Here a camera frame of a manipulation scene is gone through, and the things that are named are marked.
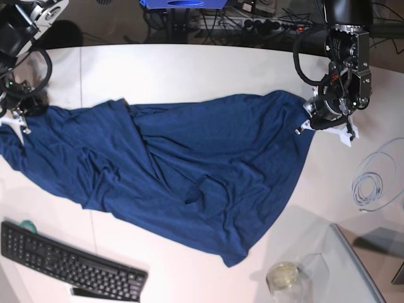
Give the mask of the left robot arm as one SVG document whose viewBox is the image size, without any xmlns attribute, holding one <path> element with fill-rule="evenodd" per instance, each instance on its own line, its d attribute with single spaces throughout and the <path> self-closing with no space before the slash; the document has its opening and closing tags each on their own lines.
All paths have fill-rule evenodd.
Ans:
<svg viewBox="0 0 404 303">
<path fill-rule="evenodd" d="M 368 107 L 372 88 L 369 67 L 369 29 L 373 24 L 370 1 L 316 1 L 321 23 L 303 31 L 293 45 L 297 74 L 317 93 L 304 105 L 309 127 L 315 131 L 345 124 L 356 110 Z M 325 32 L 324 51 L 329 58 L 328 73 L 319 81 L 309 79 L 300 66 L 300 45 L 318 32 Z"/>
</svg>

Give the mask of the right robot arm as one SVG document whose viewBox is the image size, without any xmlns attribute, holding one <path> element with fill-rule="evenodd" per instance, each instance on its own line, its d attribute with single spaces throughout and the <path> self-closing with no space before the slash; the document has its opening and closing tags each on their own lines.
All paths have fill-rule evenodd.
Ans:
<svg viewBox="0 0 404 303">
<path fill-rule="evenodd" d="M 51 78 L 52 63 L 38 42 L 68 4 L 68 0 L 1 1 L 1 117 L 11 112 L 15 119 L 24 118 L 45 108 L 39 93 Z M 36 88 L 28 81 L 17 83 L 13 74 L 33 52 L 41 54 L 47 66 Z"/>
</svg>

